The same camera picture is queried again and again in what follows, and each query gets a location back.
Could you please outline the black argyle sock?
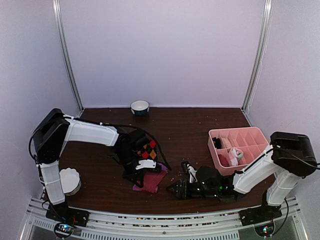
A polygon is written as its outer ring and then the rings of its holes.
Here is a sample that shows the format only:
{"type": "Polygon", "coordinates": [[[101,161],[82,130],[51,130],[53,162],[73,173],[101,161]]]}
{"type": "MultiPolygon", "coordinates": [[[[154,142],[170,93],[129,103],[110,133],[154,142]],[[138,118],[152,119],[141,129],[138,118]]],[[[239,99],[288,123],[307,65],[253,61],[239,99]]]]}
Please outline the black argyle sock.
{"type": "Polygon", "coordinates": [[[157,143],[154,140],[151,140],[147,144],[145,144],[140,150],[138,150],[136,153],[143,160],[157,161],[158,160],[157,143]]]}

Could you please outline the maroon purple orange sock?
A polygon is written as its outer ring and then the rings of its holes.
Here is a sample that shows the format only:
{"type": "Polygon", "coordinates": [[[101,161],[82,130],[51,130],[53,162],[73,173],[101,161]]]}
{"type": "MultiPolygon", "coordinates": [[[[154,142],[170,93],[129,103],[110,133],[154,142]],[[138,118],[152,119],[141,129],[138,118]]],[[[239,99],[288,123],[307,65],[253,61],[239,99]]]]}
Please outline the maroon purple orange sock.
{"type": "Polygon", "coordinates": [[[136,192],[145,191],[152,194],[157,193],[159,189],[159,184],[162,182],[162,180],[168,173],[168,168],[165,165],[163,165],[162,163],[159,163],[159,165],[161,166],[160,173],[147,172],[143,179],[143,187],[141,188],[137,185],[134,185],[132,187],[132,190],[136,192]]]}

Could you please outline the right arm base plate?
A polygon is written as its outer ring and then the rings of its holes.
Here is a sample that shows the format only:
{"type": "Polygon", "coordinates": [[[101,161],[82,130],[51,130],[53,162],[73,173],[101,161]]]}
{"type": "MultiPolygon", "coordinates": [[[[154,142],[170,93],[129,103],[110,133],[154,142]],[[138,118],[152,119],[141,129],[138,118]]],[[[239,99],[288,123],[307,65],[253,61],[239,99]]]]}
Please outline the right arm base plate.
{"type": "Polygon", "coordinates": [[[239,218],[242,226],[255,225],[266,221],[271,221],[282,216],[282,212],[278,207],[253,207],[241,210],[239,218]]]}

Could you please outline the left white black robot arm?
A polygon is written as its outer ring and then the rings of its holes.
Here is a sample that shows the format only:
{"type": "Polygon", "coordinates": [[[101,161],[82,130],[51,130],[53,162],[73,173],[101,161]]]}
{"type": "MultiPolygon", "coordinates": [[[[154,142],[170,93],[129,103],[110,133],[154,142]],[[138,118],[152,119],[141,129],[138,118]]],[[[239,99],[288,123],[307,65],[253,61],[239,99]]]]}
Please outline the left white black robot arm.
{"type": "Polygon", "coordinates": [[[148,146],[157,147],[157,139],[146,130],[132,125],[95,122],[63,113],[53,108],[33,130],[28,153],[34,160],[52,213],[61,222],[72,218],[72,211],[64,203],[66,195],[60,176],[60,159],[72,147],[105,148],[123,168],[123,178],[143,188],[148,173],[162,172],[156,157],[142,151],[148,146]]]}

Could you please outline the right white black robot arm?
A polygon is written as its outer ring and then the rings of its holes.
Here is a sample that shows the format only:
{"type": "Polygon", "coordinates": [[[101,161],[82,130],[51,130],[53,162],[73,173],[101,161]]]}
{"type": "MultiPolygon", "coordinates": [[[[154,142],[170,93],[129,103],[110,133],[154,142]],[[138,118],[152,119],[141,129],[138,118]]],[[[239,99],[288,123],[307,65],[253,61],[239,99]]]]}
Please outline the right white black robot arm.
{"type": "Polygon", "coordinates": [[[166,190],[179,200],[215,198],[220,202],[236,202],[253,187],[278,173],[272,186],[256,210],[259,220],[268,220],[285,197],[303,179],[316,170],[318,163],[310,138],[305,134],[276,131],[270,136],[265,150],[241,170],[222,175],[216,167],[201,166],[196,169],[184,161],[182,169],[188,179],[180,179],[166,190]]]}

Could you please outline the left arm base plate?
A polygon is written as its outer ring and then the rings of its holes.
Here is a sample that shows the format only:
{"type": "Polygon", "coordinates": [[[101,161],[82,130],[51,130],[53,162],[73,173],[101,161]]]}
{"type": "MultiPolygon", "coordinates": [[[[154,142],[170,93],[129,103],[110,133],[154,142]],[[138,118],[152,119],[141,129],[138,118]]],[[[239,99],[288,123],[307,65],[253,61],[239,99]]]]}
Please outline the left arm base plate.
{"type": "Polygon", "coordinates": [[[48,219],[66,223],[71,226],[86,227],[90,213],[85,210],[70,208],[68,212],[64,216],[62,216],[62,214],[59,215],[50,208],[47,210],[45,216],[48,219]]]}

